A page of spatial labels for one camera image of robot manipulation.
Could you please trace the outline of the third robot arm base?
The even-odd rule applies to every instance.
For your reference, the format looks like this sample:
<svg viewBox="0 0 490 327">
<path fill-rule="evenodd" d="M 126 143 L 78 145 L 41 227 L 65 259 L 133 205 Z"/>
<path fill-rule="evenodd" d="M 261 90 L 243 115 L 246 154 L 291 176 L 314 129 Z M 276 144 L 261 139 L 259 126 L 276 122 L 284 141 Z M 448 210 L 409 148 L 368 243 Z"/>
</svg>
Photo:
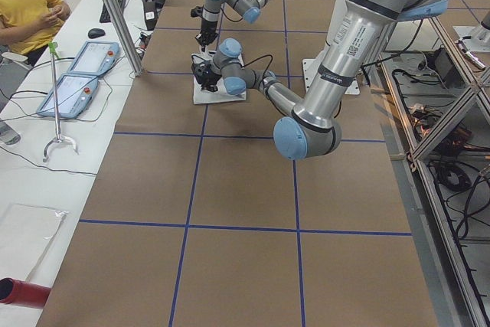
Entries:
<svg viewBox="0 0 490 327">
<path fill-rule="evenodd" d="M 476 26 L 454 26 L 465 51 L 489 52 L 489 13 Z"/>
</svg>

